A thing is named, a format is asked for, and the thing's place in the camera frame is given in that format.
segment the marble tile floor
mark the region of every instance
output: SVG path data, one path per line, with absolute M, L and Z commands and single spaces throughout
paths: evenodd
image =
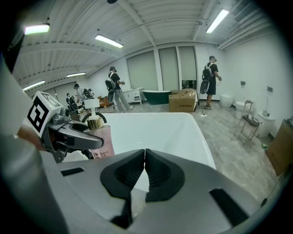
M 132 113 L 145 112 L 169 112 L 168 104 L 150 105 L 148 102 L 142 105 L 133 105 Z M 101 113 L 112 113 L 117 110 L 100 108 Z M 269 144 L 271 140 L 253 137 L 251 141 L 243 145 L 245 138 L 238 138 L 234 133 L 239 120 L 234 117 L 235 109 L 220 107 L 218 102 L 212 102 L 211 110 L 204 110 L 206 115 L 202 116 L 202 109 L 197 107 L 196 112 L 190 114 L 200 127 L 206 142 L 210 148 L 216 168 L 226 177 L 246 189 L 260 204 L 268 197 L 279 177 L 266 156 L 261 144 Z M 244 133 L 250 133 L 251 129 L 245 127 Z M 69 154 L 64 161 L 84 160 L 79 154 Z M 135 217 L 144 207 L 145 192 L 133 189 L 132 212 Z

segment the ceiling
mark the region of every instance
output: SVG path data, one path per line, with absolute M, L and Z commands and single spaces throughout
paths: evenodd
M 230 13 L 207 34 L 221 9 Z M 117 58 L 161 43 L 207 42 L 224 49 L 273 30 L 250 0 L 43 0 L 23 26 L 36 23 L 49 23 L 50 29 L 24 37 L 13 70 L 22 88 L 42 80 L 58 86 L 76 72 L 90 76 Z M 98 34 L 124 47 L 97 41 Z

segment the fluorescent light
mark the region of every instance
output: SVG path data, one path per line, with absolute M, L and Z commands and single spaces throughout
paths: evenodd
M 109 39 L 109 38 L 106 38 L 106 37 L 104 37 L 104 36 L 101 36 L 101 35 L 97 35 L 95 39 L 96 39 L 96 40 L 99 40 L 99 41 L 102 41 L 102 42 L 106 42 L 106 43 L 111 44 L 111 45 L 113 45 L 113 46 L 116 46 L 116 47 L 118 47 L 118 48 L 122 48 L 122 47 L 124 46 L 124 45 L 121 45 L 121 44 L 119 44 L 119 43 L 117 43 L 117 42 L 115 42 L 115 41 L 112 41 L 112 40 Z
M 72 77 L 72 76 L 78 76 L 78 75 L 85 75 L 85 74 L 86 74 L 85 72 L 74 73 L 74 74 L 67 75 L 66 77 Z
M 50 26 L 48 24 L 39 24 L 34 26 L 28 26 L 25 28 L 24 34 L 33 34 L 33 33 L 39 33 L 39 32 L 47 32 L 49 31 Z
M 215 28 L 221 23 L 221 21 L 226 17 L 226 15 L 229 13 L 229 11 L 222 10 L 220 14 L 216 17 L 215 21 L 212 23 L 212 25 L 208 28 L 206 31 L 207 33 L 212 33 Z
M 38 83 L 36 83 L 36 84 L 34 84 L 34 85 L 30 85 L 30 86 L 28 86 L 28 87 L 26 87 L 26 88 L 24 88 L 24 89 L 22 89 L 22 90 L 23 90 L 23 91 L 25 91 L 25 90 L 29 90 L 30 88 L 33 88 L 33 87 L 35 87 L 35 86 L 37 86 L 37 85 L 40 85 L 40 84 L 42 84 L 42 83 L 45 83 L 45 81 L 43 80 L 43 81 L 38 82 Z

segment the wall outlet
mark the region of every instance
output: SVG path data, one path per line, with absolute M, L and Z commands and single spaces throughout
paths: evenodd
M 267 86 L 267 90 L 268 90 L 269 92 L 273 92 L 273 88 L 272 88 L 272 87 Z

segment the cardboard box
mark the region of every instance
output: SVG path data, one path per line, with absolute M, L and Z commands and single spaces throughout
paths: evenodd
M 193 112 L 197 104 L 197 93 L 194 89 L 173 90 L 169 95 L 170 112 Z
M 286 171 L 289 164 L 293 162 L 293 129 L 285 120 L 283 120 L 273 142 L 269 145 L 266 155 L 277 176 Z

